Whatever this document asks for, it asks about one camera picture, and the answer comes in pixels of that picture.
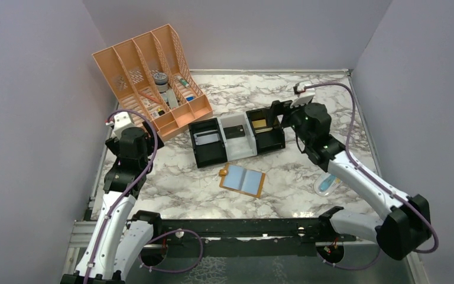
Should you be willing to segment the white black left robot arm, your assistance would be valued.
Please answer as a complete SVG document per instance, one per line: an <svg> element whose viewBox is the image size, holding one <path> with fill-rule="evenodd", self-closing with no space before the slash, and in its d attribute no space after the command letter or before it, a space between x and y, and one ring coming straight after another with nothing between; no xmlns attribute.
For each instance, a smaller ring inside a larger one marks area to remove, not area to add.
<svg viewBox="0 0 454 284"><path fill-rule="evenodd" d="M160 214L138 211L129 229L123 230L157 150L163 146L154 127L116 121L116 137L106 140L116 159L104 177L102 206L92 237L74 273L64 274L61 283L125 283L140 250L160 230Z"/></svg>

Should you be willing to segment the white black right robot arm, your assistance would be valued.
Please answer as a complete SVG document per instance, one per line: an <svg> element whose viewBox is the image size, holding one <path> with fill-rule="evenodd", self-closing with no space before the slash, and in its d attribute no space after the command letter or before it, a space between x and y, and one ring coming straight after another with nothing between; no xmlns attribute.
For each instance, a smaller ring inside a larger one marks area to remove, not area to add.
<svg viewBox="0 0 454 284"><path fill-rule="evenodd" d="M291 128L304 147L300 152L323 171L339 178L365 200L378 217L362 217L343 208L327 211L321 219L338 234L349 234L377 243L394 260L415 252L434 234L430 205L421 196L409 196L360 164L346 146L330 134L331 117L323 104L273 101L266 112L271 124Z"/></svg>

